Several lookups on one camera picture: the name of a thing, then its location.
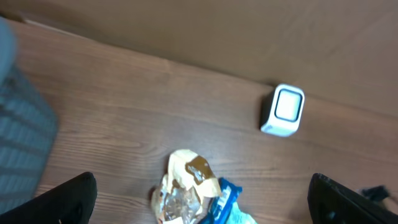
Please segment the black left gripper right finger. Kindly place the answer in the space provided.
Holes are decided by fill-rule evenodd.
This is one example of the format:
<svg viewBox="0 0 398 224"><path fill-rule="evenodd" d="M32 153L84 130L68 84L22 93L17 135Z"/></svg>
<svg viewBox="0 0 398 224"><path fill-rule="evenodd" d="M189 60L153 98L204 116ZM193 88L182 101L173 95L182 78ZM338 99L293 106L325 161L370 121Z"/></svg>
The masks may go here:
<svg viewBox="0 0 398 224"><path fill-rule="evenodd" d="M307 201L314 223L396 224L397 214L383 203L390 197L383 185L355 192L321 173L315 173L310 181Z"/></svg>

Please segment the blue cookie packet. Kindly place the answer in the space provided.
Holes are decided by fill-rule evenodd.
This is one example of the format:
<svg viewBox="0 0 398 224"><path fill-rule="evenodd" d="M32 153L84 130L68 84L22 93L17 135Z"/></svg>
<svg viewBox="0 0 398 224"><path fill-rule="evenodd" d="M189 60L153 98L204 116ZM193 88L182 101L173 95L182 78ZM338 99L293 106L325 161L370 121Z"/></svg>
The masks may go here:
<svg viewBox="0 0 398 224"><path fill-rule="evenodd" d="M219 184L221 196L212 200L206 217L199 224L225 224L233 203L237 201L239 194L243 191L242 187L234 185L225 178L220 178Z"/></svg>

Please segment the grey plastic mesh basket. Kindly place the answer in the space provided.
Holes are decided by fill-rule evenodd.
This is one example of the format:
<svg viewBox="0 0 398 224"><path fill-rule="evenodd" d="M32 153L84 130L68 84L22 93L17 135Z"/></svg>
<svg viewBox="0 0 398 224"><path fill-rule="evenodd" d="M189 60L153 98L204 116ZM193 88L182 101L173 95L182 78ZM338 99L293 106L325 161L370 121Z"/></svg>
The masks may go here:
<svg viewBox="0 0 398 224"><path fill-rule="evenodd" d="M1 213L29 201L58 131L52 107L16 65L17 39L1 19Z"/></svg>

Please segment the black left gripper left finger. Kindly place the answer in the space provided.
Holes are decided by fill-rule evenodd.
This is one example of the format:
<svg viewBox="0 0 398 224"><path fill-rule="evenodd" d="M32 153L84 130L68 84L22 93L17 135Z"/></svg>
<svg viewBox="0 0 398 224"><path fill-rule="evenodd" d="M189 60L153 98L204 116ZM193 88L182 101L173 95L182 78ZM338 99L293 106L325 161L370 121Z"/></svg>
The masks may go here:
<svg viewBox="0 0 398 224"><path fill-rule="evenodd" d="M1 215L1 223L88 223L97 198L96 179L84 172Z"/></svg>

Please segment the beige brown snack bag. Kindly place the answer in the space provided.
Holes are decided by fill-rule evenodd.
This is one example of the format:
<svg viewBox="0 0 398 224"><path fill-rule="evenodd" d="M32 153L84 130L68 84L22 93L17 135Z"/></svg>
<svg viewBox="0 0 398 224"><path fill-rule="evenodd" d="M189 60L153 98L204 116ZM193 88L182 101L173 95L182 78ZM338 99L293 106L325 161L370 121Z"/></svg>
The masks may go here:
<svg viewBox="0 0 398 224"><path fill-rule="evenodd" d="M171 153L167 171L152 193L150 205L158 224L192 224L221 187L208 161L189 149Z"/></svg>

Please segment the light teal snack packet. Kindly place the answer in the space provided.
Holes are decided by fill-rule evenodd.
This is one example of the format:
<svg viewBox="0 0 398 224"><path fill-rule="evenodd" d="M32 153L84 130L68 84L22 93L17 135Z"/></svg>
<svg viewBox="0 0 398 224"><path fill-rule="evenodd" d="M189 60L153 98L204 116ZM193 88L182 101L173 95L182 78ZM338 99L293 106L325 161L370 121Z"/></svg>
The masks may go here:
<svg viewBox="0 0 398 224"><path fill-rule="evenodd" d="M231 207L226 224L257 224L255 219L247 213L240 211L238 203L234 202Z"/></svg>

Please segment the white barcode scanner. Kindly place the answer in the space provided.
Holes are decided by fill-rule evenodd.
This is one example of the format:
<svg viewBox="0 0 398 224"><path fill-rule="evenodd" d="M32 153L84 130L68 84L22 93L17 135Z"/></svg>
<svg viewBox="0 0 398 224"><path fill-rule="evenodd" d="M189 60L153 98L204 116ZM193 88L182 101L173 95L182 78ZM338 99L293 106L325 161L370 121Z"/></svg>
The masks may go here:
<svg viewBox="0 0 398 224"><path fill-rule="evenodd" d="M262 99L259 129L278 137L289 137L299 128L305 95L302 89L288 85L277 85Z"/></svg>

